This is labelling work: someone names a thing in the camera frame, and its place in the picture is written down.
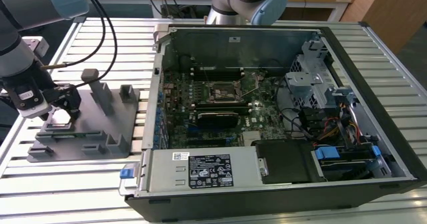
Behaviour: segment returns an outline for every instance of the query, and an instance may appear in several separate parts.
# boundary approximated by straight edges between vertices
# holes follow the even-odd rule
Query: aluminum table
[[[132,84],[140,89],[132,154],[125,159],[29,163],[27,151],[41,127],[39,119],[17,118],[0,147],[0,224],[125,223],[144,224],[143,217],[119,195],[119,172],[140,160],[148,89],[155,51],[153,27],[167,19],[113,18],[119,39],[117,62],[104,78],[111,89]],[[201,24],[201,20],[175,20]],[[427,92],[368,27],[358,23],[280,21],[275,25],[328,26],[335,33],[367,83],[427,165]],[[55,70],[56,82],[80,83],[84,68],[107,69],[113,53],[111,30],[97,54],[83,64]],[[87,56],[101,38],[99,18],[73,23],[51,64]],[[346,78],[336,70],[343,83]],[[427,189],[384,196],[360,207],[273,215],[244,216],[185,223],[359,224],[427,223]]]

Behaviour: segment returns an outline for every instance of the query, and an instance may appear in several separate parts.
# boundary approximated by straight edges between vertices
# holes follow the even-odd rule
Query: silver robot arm
[[[207,24],[271,25],[279,19],[288,0],[212,0]]]
[[[0,0],[0,81],[25,118],[51,109],[43,95],[56,87],[19,31],[69,20],[89,11],[87,0]]]

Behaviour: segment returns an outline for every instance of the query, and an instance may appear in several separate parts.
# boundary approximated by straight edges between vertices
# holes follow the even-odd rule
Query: blue latch
[[[314,151],[314,153],[318,160],[340,158],[339,150],[335,146],[322,146]]]
[[[372,146],[372,151],[374,151],[374,154],[376,157],[379,157],[382,155],[382,151],[376,145]]]
[[[132,179],[132,178],[133,178],[133,169],[121,169],[120,179]]]

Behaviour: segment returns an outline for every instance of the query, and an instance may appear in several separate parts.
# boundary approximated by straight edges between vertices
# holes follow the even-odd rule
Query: floor
[[[152,18],[152,9],[148,5],[132,4],[105,4],[105,11],[112,18]],[[95,9],[85,15],[87,17],[97,17]],[[49,63],[56,49],[61,44],[67,31],[72,25],[72,20],[64,20],[45,25],[36,31],[27,31],[23,36],[43,36],[49,44],[49,50],[43,57],[43,63]],[[407,69],[427,89],[427,25],[423,25],[414,35],[403,50],[396,55]],[[17,113],[0,103],[0,124],[13,124]],[[0,128],[0,143],[1,138],[7,135],[7,129]]]

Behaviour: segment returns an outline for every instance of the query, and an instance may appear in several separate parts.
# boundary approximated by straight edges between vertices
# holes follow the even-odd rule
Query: power supply label
[[[229,154],[188,157],[188,186],[191,189],[233,186]]]

